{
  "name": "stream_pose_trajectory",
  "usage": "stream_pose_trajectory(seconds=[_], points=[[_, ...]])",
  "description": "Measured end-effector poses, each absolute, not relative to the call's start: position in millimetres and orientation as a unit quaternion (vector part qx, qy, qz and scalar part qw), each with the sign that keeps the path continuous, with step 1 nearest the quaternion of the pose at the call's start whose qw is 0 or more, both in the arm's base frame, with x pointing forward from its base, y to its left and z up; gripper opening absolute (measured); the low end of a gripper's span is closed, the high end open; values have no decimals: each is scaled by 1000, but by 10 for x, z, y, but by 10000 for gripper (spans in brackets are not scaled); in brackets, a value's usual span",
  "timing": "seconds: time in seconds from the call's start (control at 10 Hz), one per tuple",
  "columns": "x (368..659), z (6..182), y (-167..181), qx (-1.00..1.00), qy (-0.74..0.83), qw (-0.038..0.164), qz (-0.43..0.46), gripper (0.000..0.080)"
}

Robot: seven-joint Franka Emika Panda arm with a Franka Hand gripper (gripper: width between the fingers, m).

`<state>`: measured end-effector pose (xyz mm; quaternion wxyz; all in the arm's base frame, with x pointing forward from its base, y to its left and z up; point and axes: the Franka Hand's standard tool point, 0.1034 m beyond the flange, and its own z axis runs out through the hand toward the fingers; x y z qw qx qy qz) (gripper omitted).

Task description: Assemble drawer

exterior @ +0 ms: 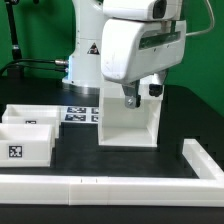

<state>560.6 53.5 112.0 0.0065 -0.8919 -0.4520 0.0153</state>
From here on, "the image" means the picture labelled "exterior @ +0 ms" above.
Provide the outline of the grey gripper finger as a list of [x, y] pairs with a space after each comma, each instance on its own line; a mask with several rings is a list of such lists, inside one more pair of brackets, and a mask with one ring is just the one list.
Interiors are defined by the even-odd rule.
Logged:
[[149, 85], [149, 95], [159, 97], [163, 93], [163, 84], [167, 76], [167, 71], [159, 71], [153, 74], [152, 83]]
[[125, 94], [125, 106], [130, 109], [135, 109], [140, 106], [141, 96], [138, 94], [140, 81], [134, 81], [132, 83], [122, 86]]

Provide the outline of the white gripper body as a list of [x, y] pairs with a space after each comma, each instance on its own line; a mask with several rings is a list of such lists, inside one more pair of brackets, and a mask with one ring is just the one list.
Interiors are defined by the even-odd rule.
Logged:
[[128, 84], [182, 61], [186, 22], [109, 19], [103, 28], [101, 71], [108, 81]]

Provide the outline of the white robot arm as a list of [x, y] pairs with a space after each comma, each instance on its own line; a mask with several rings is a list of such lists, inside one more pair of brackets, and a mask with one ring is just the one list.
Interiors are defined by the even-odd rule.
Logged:
[[68, 59], [63, 85], [97, 94], [101, 81], [122, 86], [125, 105], [140, 105], [140, 82], [159, 97], [167, 70], [182, 61], [186, 21], [183, 0], [72, 0], [75, 50]]

